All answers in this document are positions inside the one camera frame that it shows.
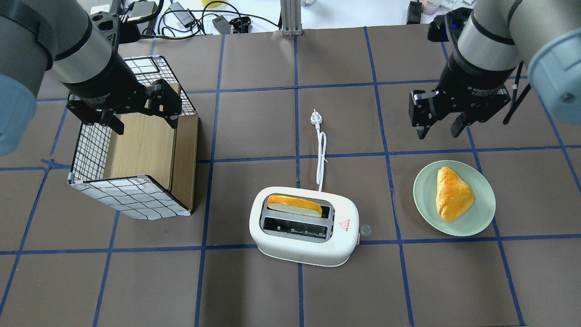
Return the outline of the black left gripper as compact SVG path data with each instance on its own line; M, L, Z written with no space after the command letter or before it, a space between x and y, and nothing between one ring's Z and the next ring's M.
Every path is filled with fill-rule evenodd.
M84 124L99 123L116 134L124 134L124 124L115 115L142 113L164 118L172 129L182 114L180 91L164 79L145 87L122 58L111 58L102 72L89 80L67 83L71 94L80 102L69 102L67 108Z

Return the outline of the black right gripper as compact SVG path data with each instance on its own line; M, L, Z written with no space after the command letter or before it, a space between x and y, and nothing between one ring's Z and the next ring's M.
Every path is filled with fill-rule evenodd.
M450 57L437 85L409 93L409 120L419 139L446 116L458 113L450 127L453 138L475 122L486 122L511 101L505 82L512 69L481 69L463 57Z

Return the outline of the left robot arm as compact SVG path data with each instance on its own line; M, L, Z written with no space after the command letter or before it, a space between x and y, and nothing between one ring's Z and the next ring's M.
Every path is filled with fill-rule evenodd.
M76 0L3 0L1 8L1 155L21 144L37 110L45 72L52 70L73 97L67 108L85 125L124 133L120 114L162 117L173 128L182 100L167 81L144 86L118 54L140 39L137 26L159 13L129 17L89 14Z

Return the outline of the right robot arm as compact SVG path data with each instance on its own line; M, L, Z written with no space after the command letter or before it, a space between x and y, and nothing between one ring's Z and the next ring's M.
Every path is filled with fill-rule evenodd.
M433 90L409 94L419 139L453 113L453 137L507 105L508 124L532 89L554 118L579 125L580 10L578 0L478 0L435 17L427 38L452 53Z

